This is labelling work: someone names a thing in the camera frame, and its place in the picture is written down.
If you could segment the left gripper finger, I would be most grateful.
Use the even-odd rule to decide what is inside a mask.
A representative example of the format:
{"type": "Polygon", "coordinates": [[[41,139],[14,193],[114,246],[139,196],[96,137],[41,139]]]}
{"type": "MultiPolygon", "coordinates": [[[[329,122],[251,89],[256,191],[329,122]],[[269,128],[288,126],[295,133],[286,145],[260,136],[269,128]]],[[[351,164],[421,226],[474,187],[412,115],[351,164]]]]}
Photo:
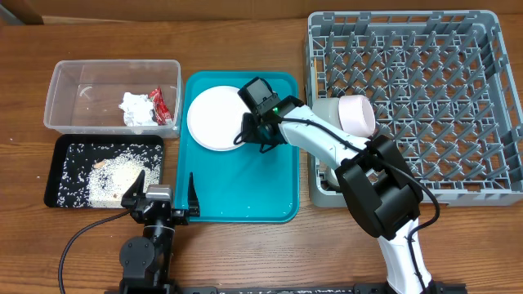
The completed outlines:
{"type": "Polygon", "coordinates": [[[142,170],[136,180],[132,183],[130,188],[123,194],[121,198],[121,206],[124,208],[134,208],[137,201],[145,194],[143,192],[145,183],[145,171],[142,170]]]}
{"type": "Polygon", "coordinates": [[[188,210],[191,217],[200,217],[199,199],[194,187],[194,176],[190,173],[188,184],[188,210]]]}

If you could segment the white napkin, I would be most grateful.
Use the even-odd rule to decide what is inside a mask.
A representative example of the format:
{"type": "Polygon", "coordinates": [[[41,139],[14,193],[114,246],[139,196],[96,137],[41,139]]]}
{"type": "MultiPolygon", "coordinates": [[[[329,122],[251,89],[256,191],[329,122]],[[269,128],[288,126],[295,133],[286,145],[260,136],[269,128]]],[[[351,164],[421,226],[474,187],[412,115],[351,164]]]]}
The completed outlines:
{"type": "Polygon", "coordinates": [[[122,103],[118,106],[123,111],[123,121],[128,127],[152,127],[158,124],[154,120],[154,105],[146,94],[125,92],[122,103]]]}

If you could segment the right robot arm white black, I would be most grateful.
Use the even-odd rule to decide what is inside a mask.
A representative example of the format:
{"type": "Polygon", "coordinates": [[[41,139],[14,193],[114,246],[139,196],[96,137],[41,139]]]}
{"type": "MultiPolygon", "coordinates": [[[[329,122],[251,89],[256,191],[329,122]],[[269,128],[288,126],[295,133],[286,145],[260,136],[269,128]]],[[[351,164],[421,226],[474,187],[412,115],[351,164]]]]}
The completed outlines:
{"type": "Polygon", "coordinates": [[[266,153],[289,144],[305,150],[334,170],[348,211],[356,223],[378,240],[392,293],[435,293],[437,287],[424,265],[418,231],[440,214],[419,221],[419,205],[434,194],[413,177],[394,141],[370,140],[345,133],[313,113],[295,96],[280,99],[263,78],[238,91],[248,107],[234,143],[254,143],[266,153]]]}

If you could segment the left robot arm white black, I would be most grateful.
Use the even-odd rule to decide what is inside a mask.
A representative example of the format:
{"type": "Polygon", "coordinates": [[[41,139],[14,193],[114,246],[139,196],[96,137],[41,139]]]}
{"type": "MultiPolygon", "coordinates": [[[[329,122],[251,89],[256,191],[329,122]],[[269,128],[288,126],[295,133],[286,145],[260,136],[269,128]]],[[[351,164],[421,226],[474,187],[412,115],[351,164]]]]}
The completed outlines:
{"type": "Polygon", "coordinates": [[[170,185],[144,187],[142,171],[123,194],[121,206],[130,210],[131,218],[143,224],[143,234],[128,239],[119,253],[123,278],[121,293],[181,293],[181,288],[170,278],[172,245],[175,228],[188,225],[190,218],[200,215],[194,178],[189,178],[187,200],[189,207],[174,206],[170,185]]]}

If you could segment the red snack wrapper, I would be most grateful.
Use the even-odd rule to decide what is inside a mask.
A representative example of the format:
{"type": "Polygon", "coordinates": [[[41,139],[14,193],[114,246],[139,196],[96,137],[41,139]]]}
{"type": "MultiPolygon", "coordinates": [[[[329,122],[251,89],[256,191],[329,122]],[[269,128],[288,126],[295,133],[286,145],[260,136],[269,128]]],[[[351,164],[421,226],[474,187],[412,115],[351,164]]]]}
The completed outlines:
{"type": "Polygon", "coordinates": [[[149,100],[153,104],[154,120],[160,125],[168,125],[173,123],[172,115],[165,104],[161,87],[157,87],[149,94],[149,100]]]}

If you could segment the wooden chopstick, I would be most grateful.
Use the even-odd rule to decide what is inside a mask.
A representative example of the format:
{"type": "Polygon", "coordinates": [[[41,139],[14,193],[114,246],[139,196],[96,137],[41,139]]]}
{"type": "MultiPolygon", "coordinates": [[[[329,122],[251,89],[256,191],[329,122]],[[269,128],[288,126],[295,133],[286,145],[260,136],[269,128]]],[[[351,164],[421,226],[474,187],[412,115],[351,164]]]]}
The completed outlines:
{"type": "Polygon", "coordinates": [[[314,58],[313,61],[314,61],[313,68],[314,68],[314,73],[315,73],[315,79],[314,80],[317,83],[317,81],[318,81],[317,59],[314,58]]]}

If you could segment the white cup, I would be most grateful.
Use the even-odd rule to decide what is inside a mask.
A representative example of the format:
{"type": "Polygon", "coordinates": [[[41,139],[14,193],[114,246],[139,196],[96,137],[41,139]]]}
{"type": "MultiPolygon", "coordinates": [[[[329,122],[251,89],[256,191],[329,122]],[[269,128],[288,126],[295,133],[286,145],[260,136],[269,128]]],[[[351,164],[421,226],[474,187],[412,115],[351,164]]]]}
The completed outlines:
{"type": "Polygon", "coordinates": [[[338,183],[338,180],[337,180],[337,177],[336,177],[336,173],[335,171],[328,167],[326,169],[326,172],[325,172],[325,179],[326,181],[328,182],[328,185],[331,189],[339,192],[340,191],[340,185],[338,183]]]}

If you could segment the grey bowl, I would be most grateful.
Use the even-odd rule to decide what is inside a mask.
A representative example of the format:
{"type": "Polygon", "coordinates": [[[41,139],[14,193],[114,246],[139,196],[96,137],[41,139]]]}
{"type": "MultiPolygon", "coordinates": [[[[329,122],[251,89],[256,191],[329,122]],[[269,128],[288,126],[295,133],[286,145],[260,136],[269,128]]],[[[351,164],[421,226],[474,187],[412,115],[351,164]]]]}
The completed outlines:
{"type": "Polygon", "coordinates": [[[339,101],[339,98],[318,99],[312,105],[312,112],[324,121],[332,124],[338,129],[341,129],[342,126],[339,117],[339,101]]]}

